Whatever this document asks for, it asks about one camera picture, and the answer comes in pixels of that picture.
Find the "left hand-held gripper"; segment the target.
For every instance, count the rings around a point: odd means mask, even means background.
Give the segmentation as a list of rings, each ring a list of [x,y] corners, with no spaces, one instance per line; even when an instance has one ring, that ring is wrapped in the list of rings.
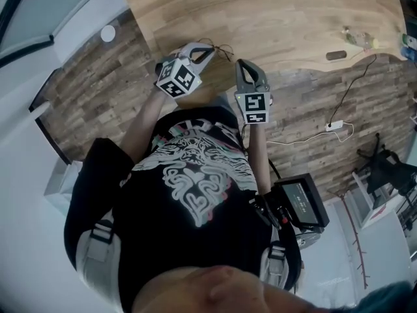
[[[191,42],[163,58],[156,86],[166,95],[178,99],[191,94],[202,81],[201,72],[214,57],[210,44]]]

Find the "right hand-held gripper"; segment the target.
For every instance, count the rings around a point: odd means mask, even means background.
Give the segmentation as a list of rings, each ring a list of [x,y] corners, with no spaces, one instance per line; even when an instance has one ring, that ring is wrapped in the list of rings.
[[[246,80],[245,71],[253,80]],[[266,74],[255,63],[238,59],[235,63],[236,86],[235,99],[247,125],[260,125],[269,122],[269,111],[272,103],[270,86]]]

